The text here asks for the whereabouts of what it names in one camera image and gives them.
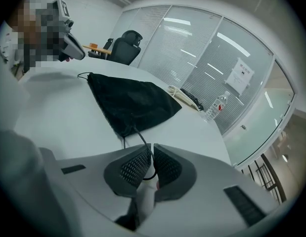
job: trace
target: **white desk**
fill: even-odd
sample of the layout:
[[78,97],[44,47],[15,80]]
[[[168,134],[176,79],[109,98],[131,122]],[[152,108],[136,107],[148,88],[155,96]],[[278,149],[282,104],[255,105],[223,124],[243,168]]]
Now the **white desk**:
[[[167,85],[152,74],[100,59],[42,62],[20,83],[31,97],[21,113],[15,131],[32,139],[39,147],[51,149],[56,159],[103,154],[123,148],[120,139],[99,108],[82,72],[150,81]],[[199,113],[185,104],[172,118],[141,134],[148,143],[182,148],[231,164],[215,122],[205,123]],[[137,134],[126,138],[126,146],[142,144]]]

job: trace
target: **plastic bottle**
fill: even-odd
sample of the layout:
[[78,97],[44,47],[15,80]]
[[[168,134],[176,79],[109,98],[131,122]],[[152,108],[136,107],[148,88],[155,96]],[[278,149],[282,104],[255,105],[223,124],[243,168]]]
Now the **plastic bottle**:
[[223,110],[227,104],[227,98],[230,92],[226,91],[223,95],[219,96],[206,112],[202,112],[201,117],[204,121],[209,122],[216,118],[217,115]]

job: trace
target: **glass wall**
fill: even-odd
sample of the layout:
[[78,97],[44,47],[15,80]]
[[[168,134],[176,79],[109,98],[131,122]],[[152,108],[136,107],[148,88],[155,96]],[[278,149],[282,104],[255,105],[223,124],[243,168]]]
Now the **glass wall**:
[[202,55],[220,18],[192,8],[171,7],[138,67],[168,84],[182,86]]
[[[231,93],[227,106],[215,119],[221,134],[251,104],[273,61],[273,53],[251,33],[204,10],[151,6],[124,12],[117,24],[123,26],[115,27],[113,37],[126,30],[143,35],[142,51],[131,66],[186,89],[205,110],[226,90]],[[241,95],[225,83],[239,60],[254,71]]]
[[[272,53],[253,35],[223,19],[183,88],[196,96],[205,109],[226,90],[231,93],[226,107],[215,119],[221,134],[224,134],[256,96],[267,76],[272,57]],[[250,85],[241,96],[225,83],[238,59],[254,71]]]
[[224,142],[232,164],[257,151],[280,125],[294,96],[294,92],[275,62],[267,84],[251,110],[233,129]]

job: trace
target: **wooden desk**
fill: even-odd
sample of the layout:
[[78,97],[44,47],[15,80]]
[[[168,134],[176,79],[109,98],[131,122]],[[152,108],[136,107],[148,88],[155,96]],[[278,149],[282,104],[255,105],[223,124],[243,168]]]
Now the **wooden desk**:
[[83,45],[83,47],[89,48],[89,49],[91,49],[91,50],[94,50],[94,51],[97,51],[97,52],[100,52],[100,53],[111,54],[111,51],[109,51],[109,50],[107,50],[107,49],[103,49],[103,48],[94,48],[94,47],[91,47],[91,46],[88,46],[88,45]]

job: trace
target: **window blinds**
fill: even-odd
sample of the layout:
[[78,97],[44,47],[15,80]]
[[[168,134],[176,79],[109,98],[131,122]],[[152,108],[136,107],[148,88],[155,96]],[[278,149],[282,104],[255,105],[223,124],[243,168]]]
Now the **window blinds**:
[[134,30],[140,33],[143,37],[139,47],[141,52],[130,64],[133,67],[138,67],[138,64],[142,58],[143,53],[146,50],[147,44],[151,40],[156,28],[160,24],[162,18],[168,11],[170,6],[154,6],[154,7],[145,7],[141,8],[136,16],[134,17],[133,22],[129,26],[129,30]]
[[122,34],[129,29],[129,26],[132,24],[133,19],[138,11],[139,9],[134,9],[123,12],[119,17],[118,22],[116,23],[110,38],[116,40],[117,38],[122,37]]
[[193,8],[171,7],[138,67],[180,87],[193,70],[220,19],[220,16]]
[[[272,62],[273,54],[254,36],[234,23],[223,19],[211,43],[200,58],[183,88],[198,98],[205,110],[227,90],[231,93],[226,107],[216,117],[224,134],[248,107],[259,91]],[[241,96],[224,83],[241,58],[254,75]]]

